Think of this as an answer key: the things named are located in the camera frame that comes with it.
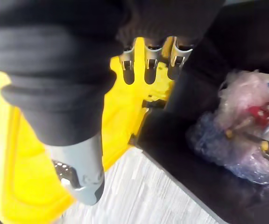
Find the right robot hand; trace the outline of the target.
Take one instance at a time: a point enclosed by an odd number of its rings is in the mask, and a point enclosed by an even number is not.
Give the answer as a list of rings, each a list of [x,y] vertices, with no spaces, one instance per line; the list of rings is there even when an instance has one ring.
[[[183,37],[209,28],[222,0],[0,0],[1,93],[45,145],[62,184],[80,202],[104,190],[101,120],[127,41]]]

